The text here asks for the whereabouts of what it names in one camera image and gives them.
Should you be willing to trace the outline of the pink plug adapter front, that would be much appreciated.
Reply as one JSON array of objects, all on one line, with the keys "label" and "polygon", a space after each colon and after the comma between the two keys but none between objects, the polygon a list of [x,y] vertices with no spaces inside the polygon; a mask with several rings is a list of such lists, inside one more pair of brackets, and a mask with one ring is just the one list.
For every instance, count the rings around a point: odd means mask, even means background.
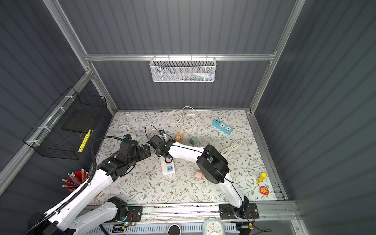
[{"label": "pink plug adapter front", "polygon": [[195,179],[201,180],[202,177],[203,177],[203,173],[202,173],[201,170],[198,169],[198,170],[195,172]]}]

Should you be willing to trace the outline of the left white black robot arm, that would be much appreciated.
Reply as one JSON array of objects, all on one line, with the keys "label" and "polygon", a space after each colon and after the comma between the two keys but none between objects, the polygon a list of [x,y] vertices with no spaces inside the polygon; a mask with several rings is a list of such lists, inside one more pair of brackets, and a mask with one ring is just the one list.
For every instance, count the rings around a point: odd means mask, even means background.
[{"label": "left white black robot arm", "polygon": [[127,203],[116,196],[101,207],[79,216],[103,189],[130,173],[137,162],[151,156],[147,145],[141,146],[130,138],[118,138],[118,141],[119,151],[100,164],[93,160],[93,169],[89,172],[88,179],[73,193],[44,214],[37,212],[29,219],[26,235],[80,235],[111,220],[125,226],[137,221],[137,215],[128,210]]}]

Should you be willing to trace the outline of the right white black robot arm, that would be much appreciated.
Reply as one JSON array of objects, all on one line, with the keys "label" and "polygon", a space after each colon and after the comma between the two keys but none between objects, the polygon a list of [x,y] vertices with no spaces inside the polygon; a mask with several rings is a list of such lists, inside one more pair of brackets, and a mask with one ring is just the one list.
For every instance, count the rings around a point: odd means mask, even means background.
[{"label": "right white black robot arm", "polygon": [[248,205],[248,198],[241,193],[232,179],[228,161],[214,146],[193,147],[174,140],[166,142],[157,135],[154,135],[148,144],[155,150],[157,156],[165,160],[183,159],[196,163],[208,181],[220,186],[231,206],[242,210]]}]

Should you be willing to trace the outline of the orange power strip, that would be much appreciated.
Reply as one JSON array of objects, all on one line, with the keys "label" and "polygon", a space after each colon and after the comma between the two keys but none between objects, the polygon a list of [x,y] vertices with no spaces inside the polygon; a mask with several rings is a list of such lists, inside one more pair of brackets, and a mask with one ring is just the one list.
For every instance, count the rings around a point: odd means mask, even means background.
[{"label": "orange power strip", "polygon": [[175,135],[175,141],[178,143],[183,143],[183,135],[182,134],[176,134]]}]

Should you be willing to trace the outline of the white multicolour power strip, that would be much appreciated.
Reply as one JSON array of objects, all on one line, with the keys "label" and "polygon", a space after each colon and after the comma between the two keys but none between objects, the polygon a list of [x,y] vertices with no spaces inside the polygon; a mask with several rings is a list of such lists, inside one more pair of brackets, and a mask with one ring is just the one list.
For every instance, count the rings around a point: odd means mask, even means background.
[{"label": "white multicolour power strip", "polygon": [[164,158],[160,158],[161,168],[162,168],[162,175],[165,177],[171,177],[176,173],[174,162],[166,162]]}]

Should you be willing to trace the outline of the blue power strip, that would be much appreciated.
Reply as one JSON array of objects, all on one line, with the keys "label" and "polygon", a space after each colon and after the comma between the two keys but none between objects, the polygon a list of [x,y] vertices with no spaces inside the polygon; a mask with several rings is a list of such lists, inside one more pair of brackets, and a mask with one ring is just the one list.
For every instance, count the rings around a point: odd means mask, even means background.
[{"label": "blue power strip", "polygon": [[218,119],[215,119],[213,122],[212,122],[213,126],[216,127],[218,130],[224,132],[225,134],[227,135],[231,135],[232,132],[233,132],[233,128],[226,125],[225,123],[223,123],[222,121],[218,120]]}]

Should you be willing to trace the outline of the green plug adapter upper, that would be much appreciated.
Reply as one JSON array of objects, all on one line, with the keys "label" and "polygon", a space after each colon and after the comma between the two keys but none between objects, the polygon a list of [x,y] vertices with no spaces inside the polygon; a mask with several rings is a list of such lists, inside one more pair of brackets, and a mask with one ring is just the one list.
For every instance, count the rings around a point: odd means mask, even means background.
[{"label": "green plug adapter upper", "polygon": [[191,145],[195,146],[195,145],[198,144],[198,142],[199,142],[199,139],[197,137],[191,137],[190,138]]}]

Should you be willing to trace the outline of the floral table mat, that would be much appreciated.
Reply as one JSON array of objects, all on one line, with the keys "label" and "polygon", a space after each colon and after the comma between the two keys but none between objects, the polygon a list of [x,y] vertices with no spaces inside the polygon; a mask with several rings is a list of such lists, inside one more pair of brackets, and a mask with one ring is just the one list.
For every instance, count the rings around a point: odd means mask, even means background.
[{"label": "floral table mat", "polygon": [[[251,201],[281,200],[279,188],[269,177],[258,184],[256,179],[266,172],[266,165],[260,154],[257,142],[245,110],[208,110],[184,112],[183,123],[179,123],[179,111],[157,112],[118,112],[114,115],[107,130],[107,139],[102,142],[97,155],[99,162],[119,150],[116,137],[131,134],[140,144],[165,130],[169,137],[183,135],[183,143],[190,144],[191,137],[199,139],[198,146],[210,144],[221,150],[241,141],[237,148],[231,148],[225,155],[229,163],[230,174],[241,193]],[[218,130],[212,122],[218,119],[233,128],[231,135]],[[132,172],[117,179],[91,201],[92,205],[101,205],[109,198],[117,196],[129,204],[156,203],[198,203],[225,202],[227,197],[219,185],[210,183],[205,177],[195,179],[198,166],[186,160],[174,161],[176,173],[171,177],[162,175],[160,157],[150,158],[137,163]],[[261,186],[268,187],[270,194],[260,193]]]}]

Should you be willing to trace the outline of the yellow marker in basket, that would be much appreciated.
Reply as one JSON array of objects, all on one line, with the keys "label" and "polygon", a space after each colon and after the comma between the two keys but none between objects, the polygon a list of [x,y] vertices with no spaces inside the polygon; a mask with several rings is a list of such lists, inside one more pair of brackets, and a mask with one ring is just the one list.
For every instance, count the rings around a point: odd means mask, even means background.
[{"label": "yellow marker in basket", "polygon": [[86,133],[86,135],[85,135],[85,137],[84,137],[84,139],[83,139],[83,141],[82,141],[82,143],[81,143],[81,145],[78,149],[79,153],[83,152],[83,150],[84,150],[84,148],[85,148],[85,146],[86,146],[86,144],[87,144],[87,142],[88,142],[88,140],[91,136],[91,133],[92,133],[92,130],[89,129],[89,131]]}]

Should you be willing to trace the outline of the black pad in basket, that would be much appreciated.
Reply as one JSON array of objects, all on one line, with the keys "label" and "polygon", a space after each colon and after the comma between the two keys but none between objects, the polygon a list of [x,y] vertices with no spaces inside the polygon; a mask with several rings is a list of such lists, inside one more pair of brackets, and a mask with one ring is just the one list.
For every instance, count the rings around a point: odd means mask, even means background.
[{"label": "black pad in basket", "polygon": [[100,116],[95,111],[75,110],[63,124],[62,130],[86,133],[94,129],[99,120]]}]

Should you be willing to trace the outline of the red pencil cup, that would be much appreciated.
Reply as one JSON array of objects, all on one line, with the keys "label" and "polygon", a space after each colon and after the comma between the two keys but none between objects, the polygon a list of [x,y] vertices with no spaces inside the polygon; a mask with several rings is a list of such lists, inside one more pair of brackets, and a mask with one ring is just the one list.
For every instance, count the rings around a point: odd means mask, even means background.
[{"label": "red pencil cup", "polygon": [[62,179],[62,181],[65,183],[62,187],[70,192],[74,192],[90,177],[89,172],[83,168],[76,172],[67,173],[67,175],[67,179]]}]

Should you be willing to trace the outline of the markers in white basket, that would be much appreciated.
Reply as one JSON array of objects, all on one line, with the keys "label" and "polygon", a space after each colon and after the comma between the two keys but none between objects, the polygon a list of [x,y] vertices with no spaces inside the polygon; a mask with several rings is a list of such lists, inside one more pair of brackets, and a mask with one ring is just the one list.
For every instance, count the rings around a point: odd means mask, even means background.
[{"label": "markers in white basket", "polygon": [[190,73],[190,74],[181,74],[172,79],[178,81],[204,81],[204,82],[213,82],[214,75],[212,73]]}]

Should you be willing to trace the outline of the black round knob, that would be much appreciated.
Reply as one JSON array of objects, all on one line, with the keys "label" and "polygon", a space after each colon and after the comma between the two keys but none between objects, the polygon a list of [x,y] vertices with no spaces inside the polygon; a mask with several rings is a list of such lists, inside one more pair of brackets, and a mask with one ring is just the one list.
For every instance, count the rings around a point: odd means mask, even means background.
[{"label": "black round knob", "polygon": [[167,235],[181,235],[181,228],[177,224],[172,224],[167,230]]}]

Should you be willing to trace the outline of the white analog clock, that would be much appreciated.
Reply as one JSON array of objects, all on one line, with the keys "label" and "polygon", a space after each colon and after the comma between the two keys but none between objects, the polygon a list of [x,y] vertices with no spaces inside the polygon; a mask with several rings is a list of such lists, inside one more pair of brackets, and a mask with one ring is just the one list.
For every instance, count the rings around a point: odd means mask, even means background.
[{"label": "white analog clock", "polygon": [[202,235],[225,235],[224,224],[215,218],[206,219],[202,226]]}]

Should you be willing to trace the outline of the yellow small toy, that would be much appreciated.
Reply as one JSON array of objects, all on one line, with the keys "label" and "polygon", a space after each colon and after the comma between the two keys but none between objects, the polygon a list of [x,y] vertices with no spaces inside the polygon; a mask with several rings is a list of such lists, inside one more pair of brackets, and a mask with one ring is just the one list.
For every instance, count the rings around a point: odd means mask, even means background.
[{"label": "yellow small toy", "polygon": [[262,172],[262,173],[260,174],[260,176],[256,179],[256,182],[257,182],[258,184],[260,184],[260,183],[263,182],[263,180],[264,180],[266,177],[267,177],[267,174],[266,174],[265,172]]}]

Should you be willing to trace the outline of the red round badge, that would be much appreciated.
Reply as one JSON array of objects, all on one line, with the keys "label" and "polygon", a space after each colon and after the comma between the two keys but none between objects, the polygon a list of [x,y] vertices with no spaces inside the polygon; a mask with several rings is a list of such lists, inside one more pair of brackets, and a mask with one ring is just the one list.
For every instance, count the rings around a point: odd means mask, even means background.
[{"label": "red round badge", "polygon": [[266,186],[261,186],[259,188],[259,191],[264,196],[268,196],[270,194],[270,191],[269,191],[268,187],[266,187]]}]

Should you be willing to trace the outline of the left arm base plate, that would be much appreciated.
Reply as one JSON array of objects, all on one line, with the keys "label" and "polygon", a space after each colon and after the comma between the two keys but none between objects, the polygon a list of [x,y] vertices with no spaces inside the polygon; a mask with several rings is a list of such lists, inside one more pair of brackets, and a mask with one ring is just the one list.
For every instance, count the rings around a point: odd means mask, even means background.
[{"label": "left arm base plate", "polygon": [[118,209],[115,217],[106,222],[107,223],[109,222],[136,223],[136,222],[141,221],[142,214],[143,214],[142,206],[121,207],[120,209]]}]

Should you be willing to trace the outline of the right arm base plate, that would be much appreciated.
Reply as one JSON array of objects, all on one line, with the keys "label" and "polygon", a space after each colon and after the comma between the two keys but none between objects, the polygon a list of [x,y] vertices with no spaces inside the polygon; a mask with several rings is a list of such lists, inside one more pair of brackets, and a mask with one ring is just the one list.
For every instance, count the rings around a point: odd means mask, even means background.
[{"label": "right arm base plate", "polygon": [[259,211],[255,203],[248,203],[245,208],[236,208],[230,204],[219,205],[220,218],[226,219],[258,219]]}]

